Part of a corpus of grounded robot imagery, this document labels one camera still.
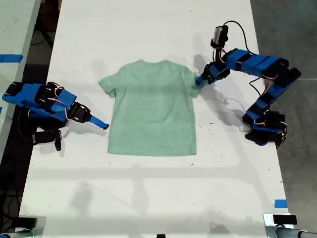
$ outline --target t-shirt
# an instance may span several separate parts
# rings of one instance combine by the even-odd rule
[[[115,97],[108,153],[144,156],[196,154],[195,75],[163,60],[123,66],[99,82]]]

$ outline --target table surface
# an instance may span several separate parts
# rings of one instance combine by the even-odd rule
[[[237,20],[257,52],[248,0],[64,0],[48,81],[110,121],[114,100],[98,81],[129,62],[170,60],[199,72],[216,26]],[[226,49],[245,49],[229,26]],[[231,72],[194,99],[197,155],[107,153],[108,131],[71,121],[63,149],[35,146],[20,215],[45,217],[44,237],[266,237],[263,213],[285,199],[274,144],[244,138],[254,77]],[[263,84],[255,84],[263,90]]]
[[[0,54],[18,54],[21,63],[0,63],[0,95],[14,81],[21,81],[41,0],[0,1]],[[0,162],[10,131],[14,105],[0,100]]]

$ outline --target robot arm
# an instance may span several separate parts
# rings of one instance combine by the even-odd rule
[[[233,49],[226,53],[223,47],[228,40],[227,33],[228,26],[216,27],[211,40],[211,46],[215,51],[214,61],[206,65],[202,75],[197,78],[196,84],[201,85],[205,81],[208,84],[215,83],[217,80],[226,78],[230,70],[269,80],[270,83],[264,92],[246,111],[242,119],[252,129],[246,135],[247,139],[258,145],[274,141],[278,147],[285,140],[287,124],[284,115],[271,112],[269,107],[301,76],[301,73],[297,68],[289,69],[288,60],[283,58],[256,55],[240,49]]]

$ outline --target cable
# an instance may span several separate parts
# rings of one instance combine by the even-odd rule
[[[257,89],[253,84],[251,84],[251,83],[253,83],[253,82],[259,80],[260,78],[261,78],[261,77],[258,77],[258,78],[256,78],[256,79],[254,79],[254,80],[252,80],[252,81],[249,82],[249,85],[250,85],[251,87],[253,87],[254,90],[256,90],[256,92],[259,94],[259,96],[261,96],[261,93],[260,93],[260,92],[258,91],[258,89]]]
[[[41,40],[41,41],[39,41],[39,42],[37,42],[37,43],[30,43],[30,45],[31,46],[38,46],[38,45],[40,45],[41,43],[43,43],[43,41],[45,40],[45,37],[43,36],[43,39]]]
[[[255,53],[253,53],[252,51],[249,50],[248,44],[247,44],[246,33],[244,32],[244,29],[243,29],[243,27],[240,25],[239,22],[230,20],[230,21],[226,21],[223,25],[226,25],[227,23],[230,23],[230,22],[236,23],[236,24],[241,28],[242,33],[243,33],[243,37],[244,37],[244,43],[245,43],[245,45],[246,45],[247,50],[248,50],[251,54],[256,55]]]
[[[38,46],[40,45],[41,43],[43,43],[43,41],[45,40],[45,38],[43,38],[43,40],[41,40],[40,42],[38,43],[34,43],[34,44],[30,44],[31,46]]]
[[[18,131],[19,131],[19,134],[26,140],[32,140],[31,138],[27,138],[26,136],[24,136],[21,131],[20,131],[20,127],[19,127],[19,122],[20,122],[20,116],[21,116],[22,112],[20,112],[19,116],[18,116],[18,120],[16,122],[17,124],[17,127],[18,127]]]

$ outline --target shirt sleeve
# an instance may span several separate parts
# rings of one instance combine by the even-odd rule
[[[198,94],[200,93],[200,90],[202,88],[202,86],[197,86],[196,78],[198,78],[198,76],[195,73],[193,73],[192,71],[190,71],[187,67],[185,67],[184,81],[185,81],[187,88],[189,89],[189,94],[193,98],[196,98],[198,96]]]
[[[99,81],[99,85],[103,88],[105,93],[113,98],[116,96],[116,91],[122,86],[124,75],[124,68],[121,68],[117,73]]]

